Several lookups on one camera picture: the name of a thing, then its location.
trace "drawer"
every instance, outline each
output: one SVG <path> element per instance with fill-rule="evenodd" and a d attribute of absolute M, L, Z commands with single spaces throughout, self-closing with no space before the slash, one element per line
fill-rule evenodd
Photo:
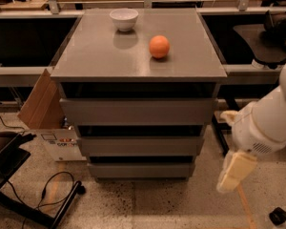
<path fill-rule="evenodd" d="M 88 164 L 95 178 L 178 178 L 191 177 L 194 163 L 173 164 Z"/>
<path fill-rule="evenodd" d="M 197 156 L 203 137 L 87 137 L 77 140 L 82 156 Z"/>
<path fill-rule="evenodd" d="M 76 125 L 187 125 L 210 123 L 215 100 L 208 99 L 61 99 Z"/>

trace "bottom drawer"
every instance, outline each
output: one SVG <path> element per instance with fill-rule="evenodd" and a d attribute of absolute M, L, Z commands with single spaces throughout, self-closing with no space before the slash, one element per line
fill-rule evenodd
<path fill-rule="evenodd" d="M 194 163 L 88 163 L 88 167 L 95 178 L 186 178 L 194 171 Z"/>

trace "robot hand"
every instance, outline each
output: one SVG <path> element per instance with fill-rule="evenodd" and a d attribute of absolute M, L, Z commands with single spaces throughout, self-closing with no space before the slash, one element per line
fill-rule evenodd
<path fill-rule="evenodd" d="M 217 191 L 232 192 L 257 165 L 257 157 L 276 152 L 286 146 L 286 64 L 279 86 L 257 102 L 239 112 L 223 112 L 221 117 L 232 127 L 237 148 L 225 157 Z"/>

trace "cabinet top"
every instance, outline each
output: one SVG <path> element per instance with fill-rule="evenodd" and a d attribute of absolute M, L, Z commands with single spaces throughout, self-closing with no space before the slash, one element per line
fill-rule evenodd
<path fill-rule="evenodd" d="M 226 77 L 195 9 L 137 9 L 132 31 L 116 29 L 109 9 L 86 10 L 51 77 L 56 81 L 218 81 Z M 171 44 L 160 60 L 155 35 Z"/>

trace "gray cabinet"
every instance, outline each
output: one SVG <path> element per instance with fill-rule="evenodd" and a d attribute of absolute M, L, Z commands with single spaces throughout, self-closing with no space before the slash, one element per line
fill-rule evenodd
<path fill-rule="evenodd" d="M 51 74 L 88 169 L 104 179 L 188 178 L 226 77 L 213 46 L 195 10 L 138 10 L 127 33 L 110 11 L 85 11 Z M 155 60 L 148 45 L 159 33 L 171 50 Z"/>

